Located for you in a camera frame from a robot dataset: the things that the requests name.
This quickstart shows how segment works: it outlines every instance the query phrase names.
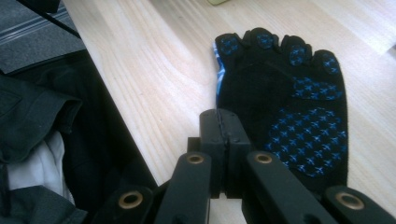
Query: wooden table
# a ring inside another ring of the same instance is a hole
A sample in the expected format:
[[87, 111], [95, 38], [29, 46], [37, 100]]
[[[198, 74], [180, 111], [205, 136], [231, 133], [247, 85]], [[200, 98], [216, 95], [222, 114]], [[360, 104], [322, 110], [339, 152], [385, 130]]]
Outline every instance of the wooden table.
[[[396, 216], [396, 3], [379, 1], [64, 0], [158, 184], [199, 114], [215, 107], [221, 34], [298, 35], [341, 63], [349, 117], [348, 185]], [[210, 223], [243, 223], [239, 200], [213, 200]]]

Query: screw hole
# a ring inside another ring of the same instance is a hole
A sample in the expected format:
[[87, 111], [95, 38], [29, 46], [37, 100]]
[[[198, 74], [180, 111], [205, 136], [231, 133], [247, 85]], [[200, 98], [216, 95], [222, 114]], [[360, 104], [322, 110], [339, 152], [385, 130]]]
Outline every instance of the screw hole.
[[199, 164], [204, 161], [204, 157], [199, 155], [191, 155], [187, 158], [187, 161], [192, 164]]
[[264, 163], [264, 164], [268, 164], [272, 162], [272, 158], [268, 155], [265, 154], [258, 154], [256, 155], [256, 157], [254, 158], [257, 162], [259, 163]]
[[339, 192], [335, 195], [335, 199], [343, 206], [353, 210], [361, 210], [364, 208], [363, 201], [350, 193]]
[[123, 209], [136, 208], [143, 202], [143, 195], [139, 191], [130, 191], [120, 196], [119, 206]]

